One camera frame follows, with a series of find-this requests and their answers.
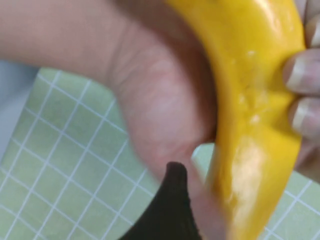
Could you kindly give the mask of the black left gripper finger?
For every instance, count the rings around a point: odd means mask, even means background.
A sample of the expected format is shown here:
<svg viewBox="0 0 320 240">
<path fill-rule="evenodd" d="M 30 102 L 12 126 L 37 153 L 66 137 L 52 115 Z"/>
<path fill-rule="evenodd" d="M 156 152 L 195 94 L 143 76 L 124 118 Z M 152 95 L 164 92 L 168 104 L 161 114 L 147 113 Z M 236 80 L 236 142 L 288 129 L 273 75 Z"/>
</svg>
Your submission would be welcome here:
<svg viewBox="0 0 320 240">
<path fill-rule="evenodd" d="M 188 174 L 180 162 L 166 165 L 164 179 L 154 198 L 125 240 L 200 240 L 188 194 Z"/>
</svg>

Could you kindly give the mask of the person's bare hand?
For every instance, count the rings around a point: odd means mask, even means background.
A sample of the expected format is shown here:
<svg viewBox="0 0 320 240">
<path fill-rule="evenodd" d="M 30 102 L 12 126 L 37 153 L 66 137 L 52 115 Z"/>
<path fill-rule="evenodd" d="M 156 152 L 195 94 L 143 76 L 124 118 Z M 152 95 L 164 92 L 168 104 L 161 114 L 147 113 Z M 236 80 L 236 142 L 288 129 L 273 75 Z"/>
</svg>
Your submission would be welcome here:
<svg viewBox="0 0 320 240">
<path fill-rule="evenodd" d="M 136 154 L 158 179 L 168 162 L 188 170 L 196 223 L 209 239 L 223 240 L 224 217 L 192 161 L 195 148 L 216 132 L 216 94 L 201 45 L 162 0 L 116 0 L 126 21 L 110 88 L 115 93 Z M 295 169 L 320 180 L 320 3 L 298 0 L 308 50 L 284 67 L 284 81 L 298 99 L 290 123 L 303 137 Z"/>
</svg>

